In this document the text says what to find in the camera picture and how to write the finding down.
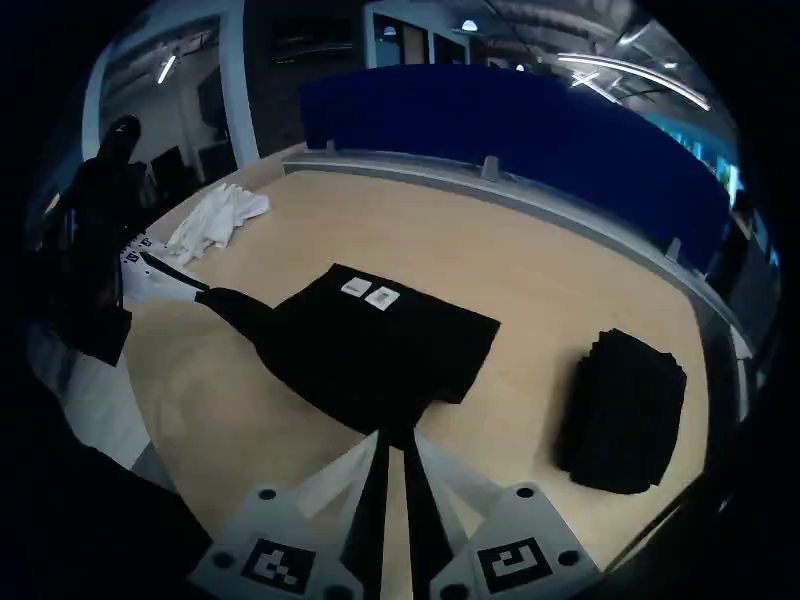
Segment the folded black t-shirt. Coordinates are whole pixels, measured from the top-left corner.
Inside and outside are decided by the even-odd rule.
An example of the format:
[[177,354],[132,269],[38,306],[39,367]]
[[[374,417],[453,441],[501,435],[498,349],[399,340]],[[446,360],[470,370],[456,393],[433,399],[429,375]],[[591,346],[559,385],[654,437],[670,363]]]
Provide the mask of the folded black t-shirt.
[[559,466],[577,483],[619,494],[658,485],[675,448],[686,374],[671,354],[614,329],[576,368]]
[[[370,282],[360,297],[342,291],[353,278]],[[366,300],[381,287],[398,294],[385,310]],[[197,301],[248,337],[290,388],[362,433],[413,427],[433,400],[460,403],[500,326],[338,264],[274,310],[220,288]]]

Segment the ceiling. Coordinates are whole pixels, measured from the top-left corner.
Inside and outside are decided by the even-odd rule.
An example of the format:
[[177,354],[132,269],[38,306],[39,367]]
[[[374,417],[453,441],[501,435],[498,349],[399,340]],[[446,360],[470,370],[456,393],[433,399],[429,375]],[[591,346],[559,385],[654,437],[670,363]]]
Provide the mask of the ceiling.
[[[722,119],[725,127],[731,127],[718,95],[691,56],[631,0],[437,2],[447,7],[459,24],[465,19],[477,24],[478,31],[470,35],[482,42],[489,57],[568,80],[576,71],[584,74],[599,71],[594,84],[636,110],[646,110],[652,105],[653,109],[665,108],[671,113],[704,112],[682,96],[647,79],[605,67],[567,64],[558,60],[558,54],[591,54],[635,63],[699,92],[709,100],[716,113],[710,118]],[[632,36],[635,36],[633,41],[624,43]]]
[[179,59],[219,44],[216,19],[194,22],[134,48],[111,62],[103,80],[103,102],[141,87],[155,86],[156,79],[170,56]]

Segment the blue divider panel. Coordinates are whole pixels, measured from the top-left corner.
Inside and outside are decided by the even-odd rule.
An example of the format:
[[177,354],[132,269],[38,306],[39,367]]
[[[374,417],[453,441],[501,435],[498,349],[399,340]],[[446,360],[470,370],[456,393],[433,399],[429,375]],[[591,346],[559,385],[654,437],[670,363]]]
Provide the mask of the blue divider panel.
[[553,186],[616,215],[704,269],[728,195],[671,137],[582,86],[507,69],[405,65],[300,88],[309,148],[384,150],[473,164]]

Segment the white cloth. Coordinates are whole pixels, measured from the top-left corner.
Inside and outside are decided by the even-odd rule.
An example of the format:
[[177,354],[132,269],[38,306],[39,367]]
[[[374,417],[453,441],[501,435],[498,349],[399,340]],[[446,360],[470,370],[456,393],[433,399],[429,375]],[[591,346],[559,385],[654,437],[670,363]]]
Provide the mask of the white cloth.
[[236,227],[270,209],[269,198],[238,185],[222,184],[211,190],[169,238],[167,249],[180,265],[203,256],[211,244],[228,245]]

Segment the paper label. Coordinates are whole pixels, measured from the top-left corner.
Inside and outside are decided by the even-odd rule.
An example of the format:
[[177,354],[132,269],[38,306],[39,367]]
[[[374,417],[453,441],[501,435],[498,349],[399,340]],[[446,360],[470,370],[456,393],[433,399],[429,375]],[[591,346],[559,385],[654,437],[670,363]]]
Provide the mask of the paper label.
[[342,286],[342,291],[345,294],[350,294],[356,298],[361,298],[361,296],[364,295],[364,292],[366,292],[371,285],[371,281],[361,279],[360,277],[353,277],[350,281]]
[[397,300],[399,297],[400,294],[398,292],[390,290],[389,288],[379,287],[364,299],[372,304],[372,306],[379,308],[380,310],[386,310],[389,308],[389,306],[391,306],[392,302]]

